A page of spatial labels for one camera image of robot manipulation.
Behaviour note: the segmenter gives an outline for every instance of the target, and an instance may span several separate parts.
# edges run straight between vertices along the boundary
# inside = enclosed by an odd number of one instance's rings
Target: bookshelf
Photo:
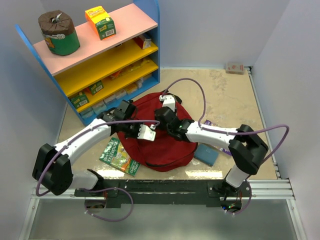
[[[144,81],[141,88],[107,104],[107,108],[116,107],[122,100],[138,96],[160,81],[157,0],[134,0],[133,3],[109,14],[114,20],[116,35],[100,40],[91,26],[85,22],[75,27],[80,48],[67,56],[51,53],[44,40],[32,44],[20,26],[15,25],[26,46],[84,125],[90,124],[96,114],[83,118],[80,113],[94,104],[149,74],[151,77]],[[134,37],[143,33],[147,33],[152,39],[151,47],[146,49],[141,49],[133,41]],[[108,77],[143,58],[148,58],[149,61],[140,68],[119,76],[116,80],[110,80]],[[103,89],[94,95],[86,93],[89,103],[75,109],[69,97],[98,81],[102,82]]]

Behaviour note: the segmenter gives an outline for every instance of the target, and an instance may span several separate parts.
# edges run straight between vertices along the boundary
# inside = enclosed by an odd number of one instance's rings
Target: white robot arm
[[[199,127],[199,123],[192,119],[178,119],[174,108],[172,102],[169,102],[168,105],[164,104],[162,108],[155,111],[155,120],[159,121],[158,128],[166,130],[168,135],[177,141],[204,143],[230,150],[236,165],[224,179],[225,188],[231,188],[231,191],[235,191],[246,178],[257,173],[268,147],[256,134],[234,136],[203,130]],[[134,111],[133,104],[122,101],[113,113],[110,111],[101,113],[90,125],[69,139],[55,146],[43,145],[38,152],[32,176],[38,181],[43,174],[44,178],[41,184],[55,195],[62,194],[68,188],[94,188],[99,178],[96,172],[90,169],[85,171],[72,170],[75,161],[93,145],[117,132],[124,132],[129,138],[155,140],[156,132],[152,126],[149,128],[134,120],[131,123],[124,121],[129,119]],[[207,125],[205,127],[228,133],[253,131],[246,125],[242,125],[240,128],[221,128]],[[65,149],[52,166],[47,172],[44,172],[48,162],[63,148]]]

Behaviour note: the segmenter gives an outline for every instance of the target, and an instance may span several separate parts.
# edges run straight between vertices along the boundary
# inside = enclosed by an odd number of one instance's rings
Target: wire
[[[261,130],[257,130],[257,131],[251,131],[251,132],[227,132],[227,131],[221,131],[221,130],[215,130],[215,129],[209,129],[209,128],[206,128],[206,127],[202,127],[201,126],[201,121],[202,119],[204,118],[205,114],[206,114],[206,95],[205,95],[205,91],[204,89],[202,88],[202,86],[200,85],[199,82],[197,82],[196,80],[192,79],[192,78],[180,78],[178,80],[175,80],[173,83],[171,83],[165,90],[164,92],[162,93],[162,96],[165,95],[169,88],[176,84],[177,82],[180,82],[180,81],[183,81],[183,80],[189,80],[189,81],[192,81],[194,83],[196,83],[201,92],[202,92],[202,97],[203,97],[203,112],[202,112],[202,115],[201,117],[199,118],[198,120],[198,125],[199,125],[199,128],[202,129],[202,130],[206,130],[206,131],[209,131],[209,132],[213,132],[213,133],[218,133],[218,134],[226,134],[226,135],[235,135],[235,136],[245,136],[245,135],[253,135],[253,134],[261,134],[261,133],[264,133],[264,132],[267,132],[267,131],[270,131],[270,130],[273,130],[273,129],[278,129],[278,128],[285,128],[285,133],[283,134],[283,137],[281,138],[281,140],[279,141],[279,143],[276,145],[276,147],[270,152],[270,154],[268,154],[264,159],[263,159],[263,162],[264,163],[268,158],[270,158],[277,150],[278,148],[281,146],[281,144],[284,142],[284,140],[286,139],[288,133],[289,133],[289,126],[286,125],[286,124],[278,124],[278,125],[275,125],[275,126],[271,126],[271,127],[267,127],[265,129],[261,129]]]
[[[242,207],[239,211],[236,211],[236,212],[228,212],[228,211],[227,211],[227,213],[232,214],[232,215],[237,215],[237,214],[242,213],[242,212],[243,212],[244,210],[246,210],[247,207],[249,206],[249,204],[250,204],[250,202],[251,202],[251,199],[252,199],[252,188],[251,188],[251,186],[250,186],[250,183],[249,183],[247,180],[245,180],[245,182],[248,184],[248,187],[249,187],[249,199],[248,199],[248,201],[246,202],[246,204],[244,205],[244,207]]]
[[[156,123],[155,126],[158,126],[160,124],[159,121],[157,120],[123,120],[123,121],[110,121],[110,122],[105,122],[105,123],[101,123],[101,124],[98,124],[98,125],[95,125],[93,126],[92,128],[88,128],[87,130],[83,131],[83,132],[80,132],[77,136],[75,136],[74,138],[72,138],[66,145],[64,145],[54,156],[53,158],[49,161],[49,163],[45,166],[43,172],[41,173],[40,175],[40,178],[38,180],[38,183],[36,185],[36,188],[35,188],[35,194],[38,196],[38,197],[42,197],[44,195],[46,195],[47,193],[50,192],[50,190],[47,190],[43,193],[40,193],[39,190],[40,190],[40,186],[41,186],[41,183],[48,171],[48,169],[51,167],[52,163],[54,161],[56,161],[56,159],[59,157],[60,154],[62,154],[62,152],[67,149],[75,140],[77,140],[78,138],[82,137],[83,135],[93,131],[94,129],[96,128],[99,128],[101,126],[105,126],[105,125],[113,125],[113,124],[133,124],[133,123]]]
[[[82,189],[84,191],[86,191],[87,193],[100,193],[100,192],[105,192],[105,191],[109,191],[109,190],[120,190],[122,192],[124,192],[125,194],[128,195],[128,197],[130,198],[130,201],[131,201],[131,206],[130,206],[130,210],[129,212],[121,217],[121,218],[118,218],[118,219],[111,219],[111,218],[106,218],[106,217],[103,217],[103,216],[99,216],[99,215],[96,215],[92,212],[90,212],[88,210],[88,206],[86,205],[86,203],[84,203],[84,209],[85,209],[85,213],[88,213],[90,214],[92,217],[95,217],[97,219],[100,219],[100,220],[104,220],[104,221],[107,221],[107,222],[120,222],[122,220],[125,220],[127,217],[130,216],[130,214],[132,213],[133,209],[134,209],[134,200],[132,198],[132,196],[130,195],[129,192],[127,192],[126,190],[122,189],[122,188],[119,188],[119,187],[109,187],[109,188],[105,188],[105,189],[101,189],[101,190],[88,190],[88,189]]]

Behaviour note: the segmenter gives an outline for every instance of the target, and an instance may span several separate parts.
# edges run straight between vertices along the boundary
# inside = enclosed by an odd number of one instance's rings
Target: blue shelf frame
[[[145,14],[147,14],[151,19],[153,19],[158,26],[147,33],[152,38],[153,43],[160,49],[160,10],[159,10],[159,4],[158,0],[133,0],[133,3],[140,8]],[[32,55],[35,57],[35,59],[38,61],[40,66],[43,68],[45,73],[49,76],[53,84],[56,86],[56,88],[60,91],[64,99],[67,101],[67,103],[70,105],[72,110],[75,112],[75,114],[78,116],[78,118],[81,120],[81,122],[87,126],[89,125],[97,116],[94,114],[93,116],[89,118],[83,119],[81,115],[78,113],[78,111],[75,109],[75,107],[70,102],[69,98],[66,96],[64,91],[61,89],[60,85],[56,81],[55,77],[50,73],[48,68],[46,67],[45,63],[42,61],[41,57],[37,53],[36,49],[34,48],[33,44],[30,42],[24,31],[21,29],[21,27],[18,24],[15,24],[15,29],[20,35],[21,39],[23,40],[24,44],[27,46],[27,48],[30,50]],[[147,91],[148,89],[152,88],[153,86],[157,85],[160,82],[160,51],[156,51],[149,55],[151,60],[159,67],[158,70],[152,72],[152,76],[149,77],[147,80],[144,81],[141,88],[139,88],[137,91],[128,94],[124,96],[121,99],[118,99],[111,104],[108,104],[108,109],[117,107],[119,103],[122,100],[131,100],[138,96],[139,94]]]

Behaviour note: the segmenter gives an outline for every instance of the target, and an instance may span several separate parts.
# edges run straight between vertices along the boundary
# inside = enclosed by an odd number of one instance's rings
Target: yellow shelf
[[[87,98],[89,100],[89,103],[79,107],[77,109],[78,113],[100,102],[101,100],[105,99],[111,94],[114,94],[115,92],[123,89],[124,87],[128,86],[131,83],[134,83],[135,81],[152,73],[157,69],[158,69],[158,66],[153,61],[150,61],[145,65],[143,65],[141,68],[138,68],[137,70],[134,70],[126,75],[120,76],[115,80],[110,80],[108,77],[104,78],[102,80],[103,89],[100,90],[95,95],[91,95],[87,93]]]
[[[141,49],[134,40],[105,51],[55,76],[56,81],[67,97],[78,93],[91,84],[115,73],[116,71],[142,59],[158,50],[151,47]]]

